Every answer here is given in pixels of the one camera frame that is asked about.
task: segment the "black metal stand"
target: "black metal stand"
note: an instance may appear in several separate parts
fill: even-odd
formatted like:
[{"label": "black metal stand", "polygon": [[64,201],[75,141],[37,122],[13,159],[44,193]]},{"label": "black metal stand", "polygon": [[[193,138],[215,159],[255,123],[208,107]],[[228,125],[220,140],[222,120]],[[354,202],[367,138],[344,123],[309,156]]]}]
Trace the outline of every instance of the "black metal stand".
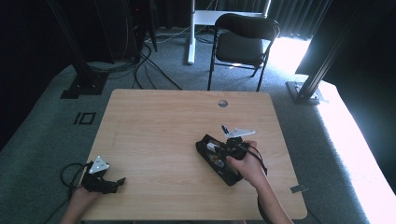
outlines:
[{"label": "black metal stand", "polygon": [[47,0],[49,7],[58,22],[67,43],[66,50],[70,55],[77,76],[68,91],[64,91],[61,99],[77,99],[81,94],[100,95],[106,84],[108,74],[96,74],[87,65],[74,37],[73,31],[67,21],[59,0]]},{"label": "black metal stand", "polygon": [[315,89],[315,92],[308,98],[304,98],[300,95],[301,87],[304,85],[303,82],[286,82],[289,87],[289,91],[293,101],[297,105],[320,105],[320,102],[324,101],[322,94],[319,89]]}]

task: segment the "wooden table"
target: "wooden table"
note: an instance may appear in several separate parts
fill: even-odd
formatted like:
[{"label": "wooden table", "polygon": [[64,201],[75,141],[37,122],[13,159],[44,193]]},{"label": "wooden table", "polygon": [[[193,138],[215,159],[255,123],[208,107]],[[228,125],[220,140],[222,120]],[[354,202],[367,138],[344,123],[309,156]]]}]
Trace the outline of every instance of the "wooden table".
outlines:
[{"label": "wooden table", "polygon": [[[226,107],[219,101],[228,102]],[[220,124],[253,129],[268,178],[293,219],[306,216],[271,97],[264,92],[115,90],[89,161],[109,163],[106,180],[126,177],[84,220],[262,219],[257,193],[245,180],[228,187],[195,148],[210,134],[226,141]]]}]

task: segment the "cable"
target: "cable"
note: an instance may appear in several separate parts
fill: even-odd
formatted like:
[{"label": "cable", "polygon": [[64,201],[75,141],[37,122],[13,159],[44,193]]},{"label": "cable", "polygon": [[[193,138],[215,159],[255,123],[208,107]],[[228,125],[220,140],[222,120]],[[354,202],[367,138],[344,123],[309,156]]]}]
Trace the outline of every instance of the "cable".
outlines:
[{"label": "cable", "polygon": [[[79,166],[78,170],[75,172],[75,174],[73,175],[72,180],[67,183],[64,180],[64,171],[67,170],[68,168],[72,167],[72,166]],[[78,175],[81,173],[81,171],[86,167],[87,165],[83,165],[81,163],[70,163],[68,165],[66,165],[62,170],[61,170],[61,174],[60,174],[60,178],[62,181],[62,184],[65,185],[67,187],[67,199],[65,199],[63,202],[61,202],[61,204],[49,215],[49,217],[43,222],[44,224],[49,223],[49,221],[70,201],[70,198],[73,194],[73,191],[76,189],[81,188],[82,186],[75,186],[75,182],[76,179],[78,177]]]},{"label": "cable", "polygon": [[147,60],[147,58],[151,55],[151,48],[148,47],[148,56],[145,56],[143,53],[140,53],[140,55],[144,56],[145,59],[144,59],[143,61],[141,61],[141,62],[137,65],[136,69],[134,70],[134,83],[132,84],[132,89],[134,89],[134,84],[137,83],[137,85],[139,86],[139,88],[140,88],[141,90],[143,90],[142,85],[140,85],[139,80],[137,79],[137,71],[139,70],[140,66],[142,66],[142,64],[145,63],[146,60]]},{"label": "cable", "polygon": [[241,147],[240,145],[237,145],[237,147],[245,150],[247,153],[249,153],[250,155],[252,155],[254,158],[256,158],[256,160],[258,160],[260,162],[260,165],[262,166],[262,169],[265,172],[265,175],[267,175],[268,173],[268,169],[265,167],[264,162],[262,161],[262,155],[260,154],[259,150],[251,145],[249,145],[249,147],[255,149],[257,151],[257,153],[259,154],[259,156],[257,156],[256,154],[254,154],[253,152],[251,152],[249,149],[245,148],[245,147]]},{"label": "cable", "polygon": [[[173,85],[175,85],[179,90],[182,90],[181,87],[179,87],[179,86],[176,84],[176,82],[175,82],[174,80],[172,80],[172,78],[170,78],[168,75],[166,75],[165,72],[164,72],[155,62],[153,62],[153,61],[149,58],[149,56],[151,55],[151,52],[152,52],[151,47],[148,46],[147,44],[144,44],[144,46],[148,49],[148,56],[146,56],[146,55],[143,54],[143,53],[140,54],[140,55],[144,58],[144,60],[143,60],[143,61],[136,67],[136,69],[134,70],[134,83],[133,83],[133,85],[132,85],[132,88],[134,88],[134,84],[137,83],[137,85],[140,87],[140,89],[143,90],[142,85],[139,83],[139,80],[137,79],[137,71],[138,71],[138,69],[140,68],[140,66],[141,66],[142,64],[144,64],[146,61],[149,61],[154,67],[156,67],[156,68],[163,74],[164,77],[166,77],[166,79],[168,79],[168,81],[170,81]],[[151,78],[149,77],[148,72],[146,72],[146,74],[147,74],[148,80],[149,80],[149,82],[151,83],[151,85],[154,87],[154,89],[157,90],[157,88],[155,87],[155,85],[154,85],[154,83],[152,82]]]},{"label": "cable", "polygon": [[[210,2],[210,4],[206,7],[205,11],[207,11],[207,10],[210,8],[210,6],[212,6],[212,4],[213,4],[214,1],[215,1],[215,0],[212,0],[212,1]],[[216,9],[217,9],[218,3],[219,3],[219,0],[216,0],[216,4],[215,4],[215,7],[214,7],[213,10],[216,10]],[[161,42],[157,42],[157,44],[165,43],[166,41],[168,41],[168,40],[170,40],[170,39],[172,39],[172,38],[174,38],[174,37],[176,37],[176,36],[182,35],[182,34],[183,34],[186,30],[188,30],[189,28],[191,28],[191,26],[185,28],[184,30],[182,30],[181,32],[179,32],[179,33],[177,33],[177,34],[175,34],[175,35],[171,35],[169,38],[167,38],[167,39],[165,39],[165,40],[163,40],[163,41],[161,41]],[[206,25],[205,25],[201,30],[195,32],[195,34],[200,33],[200,32],[203,31],[205,28],[206,28]],[[159,36],[161,36],[161,35],[169,35],[169,34],[158,34],[158,35],[155,35],[155,36],[156,36],[156,37],[159,37]],[[151,40],[151,38],[145,40],[145,42],[152,43],[150,40]]]}]

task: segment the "black cable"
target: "black cable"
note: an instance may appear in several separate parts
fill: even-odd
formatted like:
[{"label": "black cable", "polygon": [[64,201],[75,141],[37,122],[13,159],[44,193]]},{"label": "black cable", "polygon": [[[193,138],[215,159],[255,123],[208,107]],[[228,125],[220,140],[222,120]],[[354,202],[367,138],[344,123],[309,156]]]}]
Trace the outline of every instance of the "black cable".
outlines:
[{"label": "black cable", "polygon": [[321,224],[321,221],[317,218],[317,216],[315,216],[311,210],[308,209],[308,207],[306,206],[306,210],[308,211],[309,214],[311,214],[311,216],[319,223]]},{"label": "black cable", "polygon": [[140,55],[144,56],[144,60],[141,61],[137,67],[134,69],[134,83],[132,84],[132,89],[134,89],[134,84],[137,83],[137,85],[139,86],[140,89],[143,90],[142,85],[140,85],[139,80],[137,79],[137,71],[139,70],[140,66],[142,66],[143,63],[146,62],[147,58],[151,55],[151,48],[148,48],[148,56],[146,57],[146,55],[144,55],[143,53],[140,53]]},{"label": "black cable", "polygon": [[53,216],[55,216],[55,214],[57,214],[63,207],[65,204],[67,204],[68,200],[65,199],[50,215],[49,217],[43,222],[44,224],[49,223],[49,221],[53,218]]},{"label": "black cable", "polygon": [[[140,53],[140,55],[144,58],[144,60],[143,60],[143,61],[136,67],[136,69],[134,70],[134,83],[133,83],[132,88],[134,88],[134,84],[137,83],[137,85],[140,87],[140,89],[143,90],[142,85],[139,83],[139,80],[137,79],[137,71],[138,71],[138,69],[140,68],[140,66],[141,66],[143,63],[145,63],[146,61],[149,61],[155,68],[157,68],[157,69],[163,74],[164,77],[166,77],[166,79],[168,79],[168,81],[170,81],[172,84],[174,84],[179,90],[182,90],[182,89],[176,84],[176,82],[175,82],[174,80],[172,80],[172,78],[170,78],[168,75],[166,75],[165,72],[164,72],[155,62],[153,62],[153,61],[149,58],[149,56],[151,55],[151,52],[152,52],[151,47],[148,46],[147,44],[144,44],[144,46],[148,49],[148,56],[146,56],[146,55],[143,54],[143,53]],[[155,87],[155,85],[153,84],[153,82],[151,81],[151,79],[150,79],[148,73],[147,73],[147,76],[148,76],[148,79],[149,79],[151,85],[153,85],[154,89],[157,89],[157,88]]]},{"label": "black cable", "polygon": [[[148,46],[147,44],[145,44],[145,47],[151,50],[151,47]],[[166,77],[166,79],[168,79],[170,82],[172,82],[179,90],[182,90],[174,80],[172,80],[172,78],[170,78],[168,75],[165,74],[165,72],[155,63],[153,62],[149,57],[147,57],[147,60],[154,65],[158,70],[160,70],[160,72],[163,74],[164,77]]]},{"label": "black cable", "polygon": [[264,162],[262,161],[262,155],[260,154],[259,150],[257,150],[257,148],[255,148],[255,147],[249,145],[249,147],[252,147],[253,149],[255,149],[255,150],[258,152],[258,154],[260,155],[260,157],[257,156],[256,154],[254,154],[253,152],[251,152],[248,148],[241,147],[240,145],[237,145],[237,147],[239,147],[239,148],[245,150],[247,153],[249,153],[249,154],[252,155],[254,158],[256,158],[256,160],[258,160],[258,161],[260,162],[260,165],[262,166],[262,169],[264,170],[265,175],[268,174],[268,169],[267,169],[267,167],[265,167]]},{"label": "black cable", "polygon": [[[75,174],[73,175],[72,180],[69,183],[67,183],[64,180],[64,171],[67,170],[68,168],[72,167],[72,166],[79,166],[79,168],[75,172]],[[67,187],[67,199],[65,199],[63,202],[61,202],[61,204],[49,215],[49,217],[43,222],[44,224],[49,223],[49,221],[70,201],[74,190],[79,189],[79,188],[82,187],[82,186],[79,186],[79,187],[75,186],[75,182],[76,182],[76,179],[77,179],[78,175],[81,173],[81,171],[86,166],[87,165],[83,165],[81,163],[74,162],[74,163],[70,163],[70,164],[66,165],[61,170],[60,178],[61,178],[62,184]]]}]

